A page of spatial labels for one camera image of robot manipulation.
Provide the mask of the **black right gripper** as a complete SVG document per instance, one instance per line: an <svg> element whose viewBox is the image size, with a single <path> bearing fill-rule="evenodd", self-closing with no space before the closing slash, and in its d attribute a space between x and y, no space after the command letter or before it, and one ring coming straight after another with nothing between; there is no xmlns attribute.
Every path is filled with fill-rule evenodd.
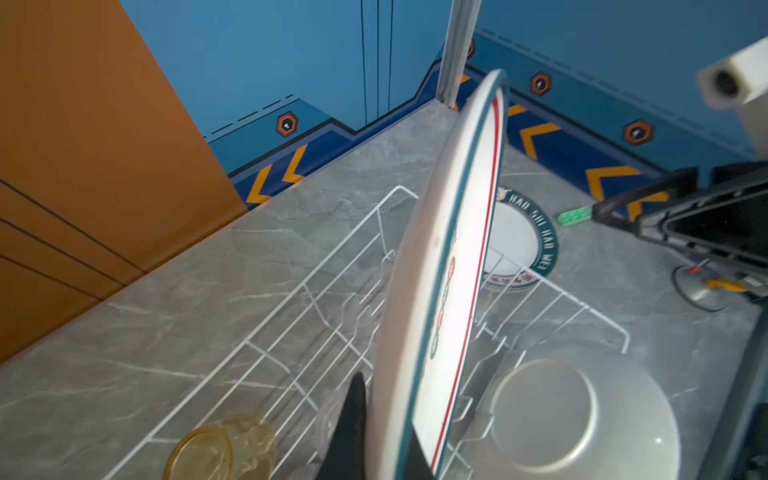
<svg viewBox="0 0 768 480"><path fill-rule="evenodd" d="M767 163L718 167L712 171L713 185L695 193L698 180L698 167L675 170L638 189L594 204L591 219L616 230L635 232L646 241L765 275ZM654 214L617 216L621 208L630 210L630 206L640 206L658 196L662 197L661 203L677 201Z"/></svg>

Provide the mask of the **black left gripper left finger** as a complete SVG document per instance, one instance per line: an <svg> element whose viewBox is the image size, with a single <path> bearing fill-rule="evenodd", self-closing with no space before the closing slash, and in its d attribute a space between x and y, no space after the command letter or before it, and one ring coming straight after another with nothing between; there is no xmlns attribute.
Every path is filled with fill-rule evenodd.
<svg viewBox="0 0 768 480"><path fill-rule="evenodd" d="M329 448L317 480L365 478L367 397L362 372L351 379Z"/></svg>

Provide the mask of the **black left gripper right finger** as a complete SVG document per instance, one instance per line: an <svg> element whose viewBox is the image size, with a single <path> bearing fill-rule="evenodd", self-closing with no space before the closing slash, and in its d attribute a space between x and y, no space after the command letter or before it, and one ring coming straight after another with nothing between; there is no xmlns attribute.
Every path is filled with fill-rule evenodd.
<svg viewBox="0 0 768 480"><path fill-rule="evenodd" d="M418 436L415 433L410 435L402 478L404 480L434 480L433 472L423 454Z"/></svg>

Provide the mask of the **plate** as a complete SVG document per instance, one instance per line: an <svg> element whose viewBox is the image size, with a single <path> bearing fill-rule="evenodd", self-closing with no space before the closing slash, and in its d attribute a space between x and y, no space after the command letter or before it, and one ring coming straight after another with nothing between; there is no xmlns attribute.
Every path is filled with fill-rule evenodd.
<svg viewBox="0 0 768 480"><path fill-rule="evenodd" d="M419 195L380 318L365 440L369 479L403 479L418 441L441 465L459 395L494 215L507 123L496 69L460 112Z"/></svg>
<svg viewBox="0 0 768 480"><path fill-rule="evenodd" d="M598 342L545 342L502 363L463 439L474 479L675 479L681 442L652 376Z"/></svg>
<svg viewBox="0 0 768 480"><path fill-rule="evenodd" d="M484 281L510 290L531 288L552 272L558 256L559 240L545 212L522 193L499 186Z"/></svg>

